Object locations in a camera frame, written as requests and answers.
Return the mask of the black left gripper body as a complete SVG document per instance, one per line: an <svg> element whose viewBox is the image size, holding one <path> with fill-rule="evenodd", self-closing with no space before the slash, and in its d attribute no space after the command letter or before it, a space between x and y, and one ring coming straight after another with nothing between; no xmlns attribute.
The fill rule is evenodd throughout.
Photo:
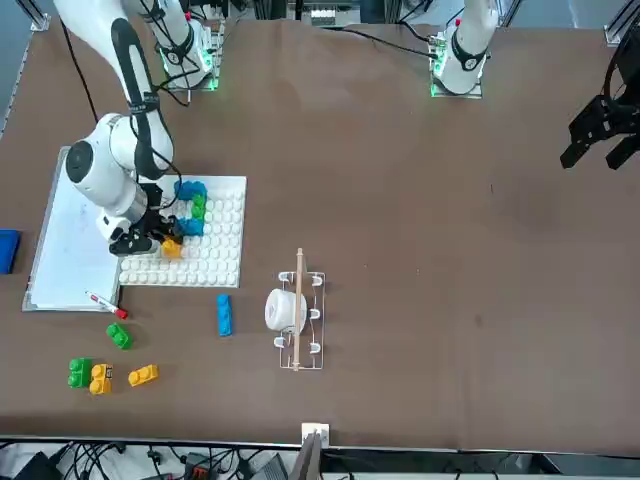
<svg viewBox="0 0 640 480"><path fill-rule="evenodd" d="M617 71L621 78L619 96L611 94L611 80ZM639 115L639 34L626 33L607 67L602 88L603 122L606 131L618 130Z"/></svg>

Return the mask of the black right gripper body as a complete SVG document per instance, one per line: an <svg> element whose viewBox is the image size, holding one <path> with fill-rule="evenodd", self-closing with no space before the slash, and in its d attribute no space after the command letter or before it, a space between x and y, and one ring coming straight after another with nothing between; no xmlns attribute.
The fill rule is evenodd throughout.
<svg viewBox="0 0 640 480"><path fill-rule="evenodd" d="M132 225L132 231L140 236L164 240L170 235L170 220L159 210L147 209Z"/></svg>

